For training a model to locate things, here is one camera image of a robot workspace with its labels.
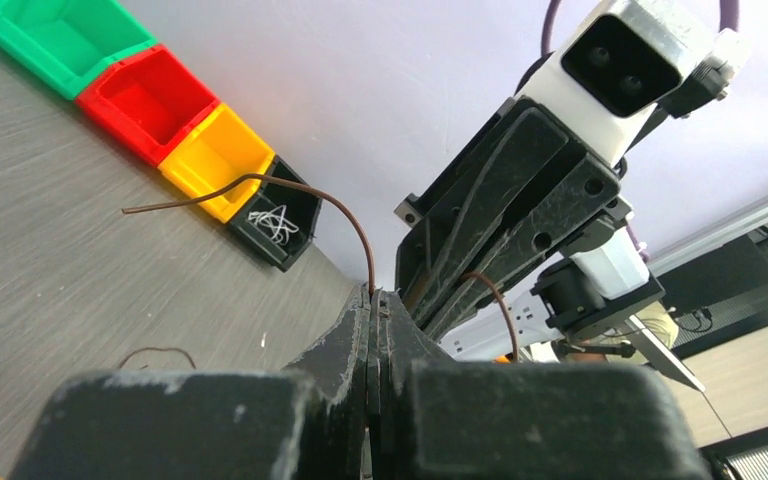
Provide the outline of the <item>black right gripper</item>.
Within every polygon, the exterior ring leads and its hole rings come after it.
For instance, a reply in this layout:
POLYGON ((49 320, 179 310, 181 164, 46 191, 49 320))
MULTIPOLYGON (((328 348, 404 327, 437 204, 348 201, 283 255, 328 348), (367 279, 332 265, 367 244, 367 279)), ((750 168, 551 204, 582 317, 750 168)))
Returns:
POLYGON ((411 230, 395 287, 438 340, 550 257, 620 191, 614 169, 543 106, 510 98, 420 195, 400 204, 411 230))

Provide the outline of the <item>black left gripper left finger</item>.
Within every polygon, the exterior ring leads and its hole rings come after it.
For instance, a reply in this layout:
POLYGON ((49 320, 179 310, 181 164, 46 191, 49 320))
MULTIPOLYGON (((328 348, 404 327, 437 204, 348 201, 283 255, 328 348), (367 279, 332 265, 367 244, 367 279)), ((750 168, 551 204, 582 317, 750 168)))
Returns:
POLYGON ((278 371, 86 372, 52 394, 14 479, 357 479, 370 320, 353 289, 278 371))

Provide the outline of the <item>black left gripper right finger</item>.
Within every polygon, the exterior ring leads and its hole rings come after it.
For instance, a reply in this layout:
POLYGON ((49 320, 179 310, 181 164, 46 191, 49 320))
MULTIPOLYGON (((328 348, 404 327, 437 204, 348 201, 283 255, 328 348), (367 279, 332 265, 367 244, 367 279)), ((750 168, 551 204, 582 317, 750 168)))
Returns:
POLYGON ((706 479, 660 376, 628 364, 457 362, 399 297, 372 300, 377 479, 706 479))

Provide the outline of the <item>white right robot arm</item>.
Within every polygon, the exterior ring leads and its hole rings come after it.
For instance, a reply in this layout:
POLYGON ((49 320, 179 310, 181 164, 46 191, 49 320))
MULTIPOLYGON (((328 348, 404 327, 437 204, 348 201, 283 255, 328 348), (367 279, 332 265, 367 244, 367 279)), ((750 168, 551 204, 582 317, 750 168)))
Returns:
POLYGON ((663 375, 702 389, 643 324, 643 308, 664 290, 629 237, 619 175, 545 107, 507 100, 397 212, 409 232, 395 285, 430 337, 473 317, 492 290, 535 274, 531 292, 549 311, 540 341, 575 350, 615 331, 663 375))

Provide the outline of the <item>black plastic bin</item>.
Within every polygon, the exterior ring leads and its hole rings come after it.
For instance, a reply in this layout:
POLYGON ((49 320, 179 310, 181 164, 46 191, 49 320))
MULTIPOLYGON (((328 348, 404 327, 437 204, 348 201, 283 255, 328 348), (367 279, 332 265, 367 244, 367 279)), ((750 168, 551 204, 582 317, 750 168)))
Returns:
POLYGON ((286 272, 311 244, 321 206, 309 193, 262 183, 230 209, 226 227, 250 253, 286 272))

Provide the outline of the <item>yellow plastic bin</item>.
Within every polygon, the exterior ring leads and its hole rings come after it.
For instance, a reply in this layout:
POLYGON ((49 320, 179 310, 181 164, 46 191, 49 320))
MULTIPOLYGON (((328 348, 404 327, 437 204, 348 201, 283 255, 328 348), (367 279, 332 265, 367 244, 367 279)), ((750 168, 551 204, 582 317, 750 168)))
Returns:
POLYGON ((219 104, 159 165, 190 198, 217 191, 243 174, 265 174, 275 151, 225 103, 219 104))

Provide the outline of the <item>red plastic bin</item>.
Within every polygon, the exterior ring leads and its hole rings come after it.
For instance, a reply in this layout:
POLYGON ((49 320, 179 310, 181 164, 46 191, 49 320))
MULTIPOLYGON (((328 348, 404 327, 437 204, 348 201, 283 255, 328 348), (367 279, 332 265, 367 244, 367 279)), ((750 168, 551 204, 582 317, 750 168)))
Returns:
POLYGON ((146 164, 157 167, 220 100, 158 44, 110 65, 75 103, 146 164))

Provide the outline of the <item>green plastic bin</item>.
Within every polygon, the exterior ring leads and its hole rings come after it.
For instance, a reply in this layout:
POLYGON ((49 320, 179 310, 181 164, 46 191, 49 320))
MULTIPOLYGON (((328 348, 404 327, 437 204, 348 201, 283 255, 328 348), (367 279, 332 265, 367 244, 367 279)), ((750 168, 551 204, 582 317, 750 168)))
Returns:
POLYGON ((156 43, 117 1, 0 1, 0 47, 67 100, 156 43))

